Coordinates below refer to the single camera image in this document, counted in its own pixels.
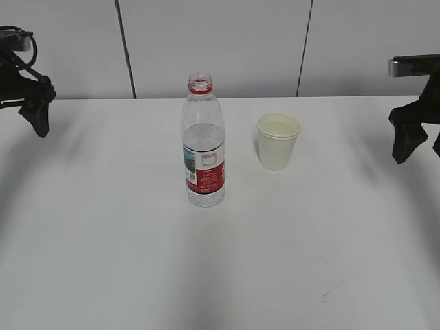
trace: table surface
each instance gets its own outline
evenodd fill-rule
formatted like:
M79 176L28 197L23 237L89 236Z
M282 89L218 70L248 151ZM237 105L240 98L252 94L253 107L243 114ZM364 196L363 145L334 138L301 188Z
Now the table surface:
M186 198L183 100L56 100L41 140L0 113L0 329L438 329L438 128L402 165L408 97L220 100L226 196ZM256 121L302 124L285 170Z

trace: red label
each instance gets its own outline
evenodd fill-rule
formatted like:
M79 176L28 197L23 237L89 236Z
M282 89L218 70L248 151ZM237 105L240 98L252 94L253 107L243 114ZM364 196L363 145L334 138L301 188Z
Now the red label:
M184 146L186 184L199 194L211 194L225 184L225 147L194 151Z
M199 194L215 193L225 184L225 162L210 170L196 170L197 185L186 180L188 187Z

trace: plastic water bottle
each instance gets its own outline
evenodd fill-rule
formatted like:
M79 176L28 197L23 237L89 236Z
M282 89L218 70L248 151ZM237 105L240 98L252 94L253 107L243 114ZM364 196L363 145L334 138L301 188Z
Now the plastic water bottle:
M209 74L191 74L181 117L189 200L202 207L225 196L225 124Z

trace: bottle neck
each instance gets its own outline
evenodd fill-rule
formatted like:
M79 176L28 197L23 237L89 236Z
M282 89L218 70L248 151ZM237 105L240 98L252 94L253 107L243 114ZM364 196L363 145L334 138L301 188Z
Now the bottle neck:
M214 94L211 91L206 94L195 94L195 93L190 92L190 97L193 99L196 99L196 100L205 100L205 99L211 98L213 96L214 96Z

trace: white paper cup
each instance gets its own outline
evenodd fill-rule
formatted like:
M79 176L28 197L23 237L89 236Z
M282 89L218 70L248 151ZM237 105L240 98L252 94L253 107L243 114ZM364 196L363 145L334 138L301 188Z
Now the white paper cup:
M284 169L300 132L300 123L284 113L267 113L260 117L258 145L261 165L269 171Z

